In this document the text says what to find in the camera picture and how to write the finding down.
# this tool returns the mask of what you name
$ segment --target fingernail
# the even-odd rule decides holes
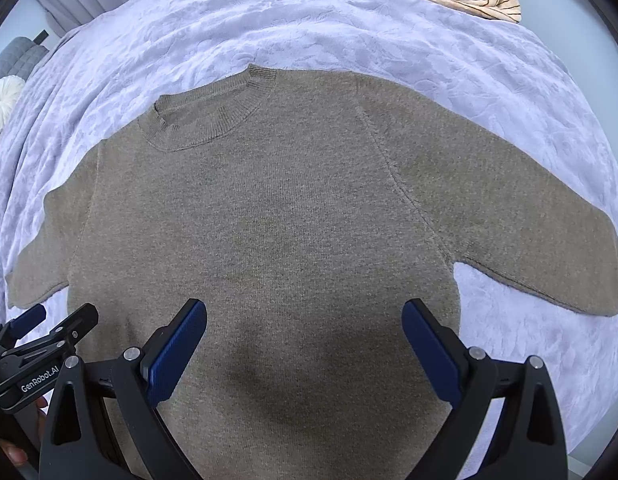
[[[17,447],[10,446],[7,448],[7,455],[9,459],[16,465],[24,464],[27,462],[27,454]]]

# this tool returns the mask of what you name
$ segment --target floor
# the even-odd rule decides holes
[[[588,0],[520,0],[522,24],[557,54],[598,117],[618,161],[618,46]],[[618,427],[618,400],[570,454],[577,479]]]

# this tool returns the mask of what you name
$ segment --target blue gripper pad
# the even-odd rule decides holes
[[[187,363],[207,329],[207,308],[202,301],[189,300],[183,310],[189,308],[172,336],[164,342],[158,356],[150,364],[147,374],[147,399],[155,408],[159,402],[169,399]],[[165,330],[171,331],[169,325]]]
[[[17,318],[10,321],[9,335],[14,339],[22,339],[40,323],[45,321],[47,311],[45,307],[37,303]]]
[[[403,330],[436,395],[455,408],[462,399],[459,370],[442,341],[411,301],[403,307]]]

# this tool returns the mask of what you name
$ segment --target pillow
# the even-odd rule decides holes
[[[16,101],[24,85],[24,79],[17,75],[8,75],[0,79],[0,132],[9,119],[14,106],[16,106]]]

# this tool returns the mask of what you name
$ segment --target silver bolt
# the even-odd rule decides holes
[[[529,357],[529,364],[532,365],[536,370],[542,368],[544,366],[544,361],[540,359],[537,355],[532,355]]]
[[[487,356],[487,352],[485,352],[479,346],[472,346],[469,349],[469,355],[471,357],[473,357],[474,359],[476,359],[476,361],[481,361],[482,359],[484,359]]]
[[[122,356],[127,361],[133,361],[134,359],[138,359],[139,355],[140,355],[140,348],[136,348],[135,346],[132,346],[131,348],[127,348],[124,354],[122,354]]]
[[[73,368],[80,362],[80,359],[76,355],[70,355],[67,359],[65,359],[65,366],[67,368]]]

